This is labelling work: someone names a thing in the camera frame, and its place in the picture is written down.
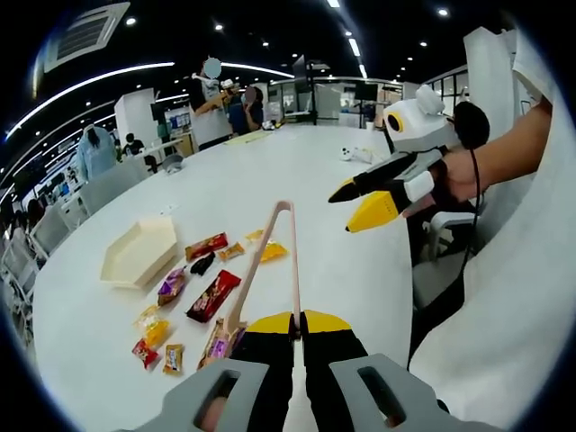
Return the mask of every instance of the red snack package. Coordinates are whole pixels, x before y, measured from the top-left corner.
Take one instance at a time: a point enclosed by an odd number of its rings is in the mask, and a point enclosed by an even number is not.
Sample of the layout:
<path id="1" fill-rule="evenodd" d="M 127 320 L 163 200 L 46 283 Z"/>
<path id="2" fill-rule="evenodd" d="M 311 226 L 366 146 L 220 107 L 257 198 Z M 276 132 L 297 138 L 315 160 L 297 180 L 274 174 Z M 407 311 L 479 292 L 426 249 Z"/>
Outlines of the red snack package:
<path id="1" fill-rule="evenodd" d="M 225 248 L 227 245 L 228 239 L 226 238 L 226 233 L 222 232 L 217 236 L 207 238 L 206 240 L 199 241 L 198 243 L 186 247 L 186 260 L 190 262 L 197 257 Z"/>
<path id="2" fill-rule="evenodd" d="M 148 366 L 154 363 L 154 360 L 158 358 L 158 353 L 148 348 L 144 339 L 138 341 L 132 349 L 132 353 L 142 360 L 142 363 L 144 363 L 144 369 L 148 369 Z"/>
<path id="3" fill-rule="evenodd" d="M 240 285 L 241 279 L 226 270 L 220 270 L 210 286 L 194 302 L 186 316 L 199 322 L 207 322 L 224 303 L 232 289 Z"/>

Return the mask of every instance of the air conditioning vent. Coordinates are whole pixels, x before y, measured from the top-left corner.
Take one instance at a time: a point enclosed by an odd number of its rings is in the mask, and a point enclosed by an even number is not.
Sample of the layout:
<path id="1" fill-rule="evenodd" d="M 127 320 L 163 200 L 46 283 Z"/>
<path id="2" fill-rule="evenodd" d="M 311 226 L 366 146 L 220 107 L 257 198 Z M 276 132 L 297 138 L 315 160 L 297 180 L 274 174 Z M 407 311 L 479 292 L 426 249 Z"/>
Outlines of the air conditioning vent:
<path id="1" fill-rule="evenodd" d="M 110 4 L 78 16 L 63 34 L 48 42 L 44 72 L 105 48 L 129 7 L 128 2 Z"/>

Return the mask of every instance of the purple snack package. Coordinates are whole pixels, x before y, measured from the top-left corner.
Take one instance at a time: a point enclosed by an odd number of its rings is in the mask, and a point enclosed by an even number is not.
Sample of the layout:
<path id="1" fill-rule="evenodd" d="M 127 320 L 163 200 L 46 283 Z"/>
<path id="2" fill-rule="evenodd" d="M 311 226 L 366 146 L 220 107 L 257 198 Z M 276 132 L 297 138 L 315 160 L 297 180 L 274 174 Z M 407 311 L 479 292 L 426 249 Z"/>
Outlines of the purple snack package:
<path id="1" fill-rule="evenodd" d="M 185 268 L 170 272 L 158 290 L 158 306 L 170 303 L 182 291 L 186 283 Z"/>

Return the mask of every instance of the white sleeve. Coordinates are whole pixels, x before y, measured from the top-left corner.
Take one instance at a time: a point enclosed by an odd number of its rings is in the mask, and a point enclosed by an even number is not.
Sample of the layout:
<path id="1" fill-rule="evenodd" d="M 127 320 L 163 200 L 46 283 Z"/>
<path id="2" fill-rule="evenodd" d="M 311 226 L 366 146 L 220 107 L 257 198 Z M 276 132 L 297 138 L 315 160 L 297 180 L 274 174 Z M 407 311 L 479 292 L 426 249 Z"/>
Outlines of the white sleeve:
<path id="1" fill-rule="evenodd" d="M 536 51 L 536 47 L 520 30 L 517 31 L 517 48 L 513 69 L 526 90 L 538 102 L 542 96 L 551 103 L 554 102 L 555 83 L 552 74 Z"/>

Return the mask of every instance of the hand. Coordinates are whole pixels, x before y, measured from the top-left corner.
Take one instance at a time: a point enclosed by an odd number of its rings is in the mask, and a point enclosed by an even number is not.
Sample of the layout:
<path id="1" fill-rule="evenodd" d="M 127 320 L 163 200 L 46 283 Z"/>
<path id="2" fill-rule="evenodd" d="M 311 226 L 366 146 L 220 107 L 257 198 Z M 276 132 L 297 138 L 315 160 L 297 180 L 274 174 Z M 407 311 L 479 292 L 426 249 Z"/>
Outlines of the hand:
<path id="1" fill-rule="evenodd" d="M 445 184 L 448 187 L 450 194 L 452 194 L 459 203 L 475 198 L 476 174 L 474 173 L 474 164 L 470 151 L 459 150 L 448 153 L 444 156 L 443 160 L 446 164 L 447 170 Z M 482 166 L 480 161 L 478 161 L 478 171 L 480 174 L 480 192 L 484 192 L 488 188 L 490 181 L 485 175 L 482 175 Z M 428 194 L 418 202 L 414 203 L 403 213 L 403 215 L 408 218 L 412 214 L 418 213 L 435 204 L 436 202 L 432 198 L 432 195 Z"/>

